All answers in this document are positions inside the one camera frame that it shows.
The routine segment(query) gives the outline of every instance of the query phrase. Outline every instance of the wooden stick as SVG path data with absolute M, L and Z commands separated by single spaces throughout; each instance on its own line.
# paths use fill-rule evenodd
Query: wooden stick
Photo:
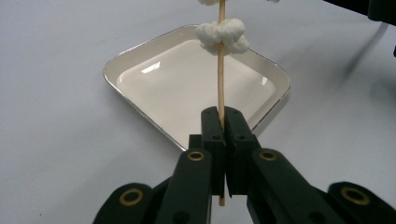
M 219 23 L 225 19 L 225 0 L 219 2 Z M 219 96 L 219 120 L 221 129 L 224 131 L 224 43 L 219 43 L 218 54 L 218 96 Z M 224 195 L 219 196 L 219 205 L 225 206 Z

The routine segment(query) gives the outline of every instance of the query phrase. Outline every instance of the white dish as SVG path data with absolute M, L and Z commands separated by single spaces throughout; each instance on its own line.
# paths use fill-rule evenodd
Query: white dish
M 201 111 L 217 105 L 217 57 L 183 26 L 132 49 L 104 69 L 107 82 L 181 149 L 201 132 Z M 224 58 L 225 104 L 253 131 L 286 95 L 290 78 L 252 50 Z

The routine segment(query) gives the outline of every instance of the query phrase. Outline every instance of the white ceramic tray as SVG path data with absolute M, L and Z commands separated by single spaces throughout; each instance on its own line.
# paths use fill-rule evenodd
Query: white ceramic tray
M 217 56 L 184 26 L 110 60 L 107 82 L 177 146 L 201 133 L 201 111 L 217 105 Z M 240 110 L 253 131 L 286 95 L 290 78 L 249 50 L 224 58 L 225 104 Z

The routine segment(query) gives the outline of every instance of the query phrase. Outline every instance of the brass screw insert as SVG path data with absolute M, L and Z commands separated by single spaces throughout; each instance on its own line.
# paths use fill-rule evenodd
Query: brass screw insert
M 369 196 L 361 192 L 359 189 L 343 187 L 341 188 L 341 195 L 343 195 L 343 197 L 348 201 L 358 205 L 367 205 L 370 203 Z
M 205 154 L 200 151 L 193 151 L 187 155 L 187 158 L 191 161 L 201 161 L 205 158 Z
M 133 206 L 140 203 L 143 199 L 143 191 L 140 189 L 128 189 L 120 196 L 120 204 Z
M 277 159 L 277 155 L 269 150 L 264 150 L 260 152 L 260 158 L 265 161 L 275 161 Z

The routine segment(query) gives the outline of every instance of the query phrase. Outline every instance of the black object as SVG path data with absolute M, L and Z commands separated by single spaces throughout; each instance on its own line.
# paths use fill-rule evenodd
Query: black object
M 255 224 L 396 223 L 396 211 L 361 186 L 341 182 L 328 193 L 310 186 L 278 151 L 262 148 L 242 113 L 226 107 L 224 133 L 218 111 L 202 112 L 202 134 L 191 135 L 172 177 L 154 189 L 116 189 L 93 224 L 210 223 L 211 196 L 247 195 Z
M 324 0 L 339 7 L 358 12 L 372 21 L 396 25 L 395 0 Z

